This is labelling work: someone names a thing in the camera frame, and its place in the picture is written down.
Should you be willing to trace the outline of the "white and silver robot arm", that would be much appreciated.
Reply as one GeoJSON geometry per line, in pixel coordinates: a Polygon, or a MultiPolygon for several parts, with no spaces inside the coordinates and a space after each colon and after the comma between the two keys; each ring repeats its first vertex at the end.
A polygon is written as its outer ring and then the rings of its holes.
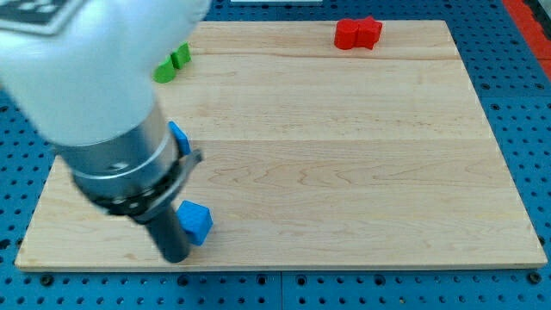
{"type": "Polygon", "coordinates": [[[152,83],[208,0],[1,4],[1,84],[111,214],[136,216],[179,189],[181,154],[152,83]]]}

